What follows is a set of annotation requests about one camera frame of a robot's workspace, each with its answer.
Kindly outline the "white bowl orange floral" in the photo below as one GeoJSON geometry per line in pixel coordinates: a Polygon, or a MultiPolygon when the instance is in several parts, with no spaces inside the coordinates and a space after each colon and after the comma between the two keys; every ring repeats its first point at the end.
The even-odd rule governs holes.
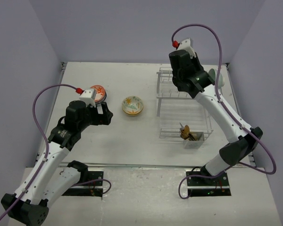
{"type": "Polygon", "coordinates": [[[101,85],[94,85],[91,86],[91,89],[94,89],[96,91],[96,96],[95,96],[95,104],[100,104],[102,102],[104,102],[107,98],[107,93],[106,90],[104,89],[103,86],[101,85]]]}

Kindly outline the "white bowl yellow dots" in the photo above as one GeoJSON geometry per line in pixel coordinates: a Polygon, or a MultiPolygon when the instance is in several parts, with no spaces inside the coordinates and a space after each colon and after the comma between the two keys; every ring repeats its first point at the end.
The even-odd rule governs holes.
{"type": "Polygon", "coordinates": [[[126,109],[122,109],[122,111],[126,114],[126,115],[128,115],[128,116],[137,116],[137,115],[139,115],[139,114],[141,114],[142,113],[142,110],[138,110],[138,111],[136,111],[136,112],[134,112],[134,111],[128,111],[128,110],[126,110],[126,109]]]}

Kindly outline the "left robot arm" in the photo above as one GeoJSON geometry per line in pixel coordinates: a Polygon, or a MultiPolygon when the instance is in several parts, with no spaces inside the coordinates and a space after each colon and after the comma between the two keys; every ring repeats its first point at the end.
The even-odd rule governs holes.
{"type": "Polygon", "coordinates": [[[91,178],[88,167],[79,161],[70,162],[55,181],[51,181],[60,163],[81,139],[82,132],[89,126],[109,125],[113,113],[105,102],[97,107],[83,101],[72,101],[66,108],[57,126],[46,139],[46,147],[29,176],[13,193],[5,194],[1,204],[5,213],[12,219],[27,226],[40,226],[44,223],[50,207],[73,186],[95,185],[103,178],[91,178]]]}

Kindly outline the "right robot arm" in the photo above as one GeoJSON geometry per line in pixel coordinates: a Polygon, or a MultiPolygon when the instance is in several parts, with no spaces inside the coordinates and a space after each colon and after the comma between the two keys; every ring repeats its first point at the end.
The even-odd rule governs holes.
{"type": "Polygon", "coordinates": [[[218,98],[215,80],[206,72],[197,57],[190,57],[185,50],[169,54],[173,70],[172,81],[180,92],[188,93],[213,117],[226,136],[228,144],[201,168],[201,180],[211,185],[218,174],[236,165],[258,145],[263,132],[244,121],[223,98],[218,98]]]}

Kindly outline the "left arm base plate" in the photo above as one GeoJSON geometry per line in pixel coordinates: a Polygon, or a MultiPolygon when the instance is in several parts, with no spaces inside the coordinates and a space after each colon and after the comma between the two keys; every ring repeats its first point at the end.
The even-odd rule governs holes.
{"type": "MultiPolygon", "coordinates": [[[[88,171],[85,182],[102,179],[104,171],[88,171]]],[[[95,181],[83,186],[75,186],[65,191],[63,196],[78,196],[78,197],[102,197],[103,196],[103,182],[95,181]]]]}

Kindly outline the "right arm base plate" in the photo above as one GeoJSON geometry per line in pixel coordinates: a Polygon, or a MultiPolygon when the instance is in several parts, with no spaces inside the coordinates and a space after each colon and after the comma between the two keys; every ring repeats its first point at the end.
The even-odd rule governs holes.
{"type": "Polygon", "coordinates": [[[215,179],[191,177],[200,174],[200,168],[186,171],[188,197],[231,196],[227,173],[215,179]]]}

